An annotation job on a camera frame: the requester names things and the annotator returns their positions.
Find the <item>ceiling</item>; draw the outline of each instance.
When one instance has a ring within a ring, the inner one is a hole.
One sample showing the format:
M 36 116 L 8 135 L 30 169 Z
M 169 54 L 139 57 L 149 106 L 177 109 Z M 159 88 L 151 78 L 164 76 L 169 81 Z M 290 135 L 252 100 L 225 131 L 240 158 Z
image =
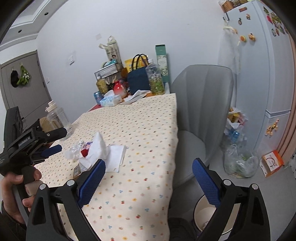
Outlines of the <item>ceiling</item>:
M 47 20 L 67 0 L 34 0 L 14 21 L 0 45 L 0 51 L 36 39 Z

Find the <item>chair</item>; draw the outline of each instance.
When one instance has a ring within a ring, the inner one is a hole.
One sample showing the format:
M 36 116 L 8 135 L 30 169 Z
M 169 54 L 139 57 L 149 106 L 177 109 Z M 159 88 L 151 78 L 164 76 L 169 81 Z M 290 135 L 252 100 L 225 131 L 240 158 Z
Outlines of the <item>chair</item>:
M 219 148 L 233 89 L 229 68 L 190 65 L 175 79 L 178 146 L 173 189 L 194 177 L 192 162 L 199 157 L 206 166 Z

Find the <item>white refrigerator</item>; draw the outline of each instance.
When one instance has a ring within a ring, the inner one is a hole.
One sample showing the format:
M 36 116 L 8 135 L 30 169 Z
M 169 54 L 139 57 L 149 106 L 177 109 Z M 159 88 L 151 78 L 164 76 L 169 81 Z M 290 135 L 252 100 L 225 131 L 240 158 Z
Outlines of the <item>white refrigerator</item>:
M 290 115 L 295 83 L 289 34 L 283 23 L 273 23 L 272 12 L 257 0 L 227 12 L 228 24 L 246 38 L 240 46 L 236 107 L 248 118 L 244 128 L 247 146 L 259 155 L 277 149 Z M 277 120 L 277 130 L 266 135 Z

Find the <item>metal screw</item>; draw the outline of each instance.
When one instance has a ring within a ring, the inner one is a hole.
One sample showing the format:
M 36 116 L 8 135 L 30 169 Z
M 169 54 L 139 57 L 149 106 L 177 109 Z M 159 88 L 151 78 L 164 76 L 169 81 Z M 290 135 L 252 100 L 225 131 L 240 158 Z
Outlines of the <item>metal screw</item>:
M 230 186 L 231 185 L 231 181 L 226 179 L 223 181 L 223 183 L 226 185 L 226 186 Z
M 39 186 L 39 188 L 41 189 L 41 190 L 43 190 L 43 189 L 45 189 L 46 188 L 46 184 L 41 184 L 40 186 Z
M 73 186 L 74 183 L 75 183 L 74 180 L 69 180 L 69 181 L 67 181 L 67 185 L 68 185 L 68 186 Z
M 253 183 L 253 184 L 252 184 L 252 188 L 253 188 L 254 190 L 257 190 L 259 187 L 258 187 L 257 184 Z

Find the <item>tablecloth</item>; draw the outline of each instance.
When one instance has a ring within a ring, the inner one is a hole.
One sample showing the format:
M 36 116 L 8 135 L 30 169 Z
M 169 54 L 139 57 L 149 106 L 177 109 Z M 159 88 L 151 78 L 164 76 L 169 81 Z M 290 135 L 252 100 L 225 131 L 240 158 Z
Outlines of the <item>tablecloth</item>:
M 130 105 L 82 114 L 74 134 L 56 141 L 63 151 L 101 132 L 107 145 L 126 145 L 119 172 L 107 172 L 83 212 L 102 241 L 168 241 L 168 205 L 172 195 L 178 143 L 175 94 L 143 98 Z M 36 165 L 49 187 L 73 177 L 77 165 L 63 152 Z M 59 211 L 69 237 L 77 240 L 63 205 Z

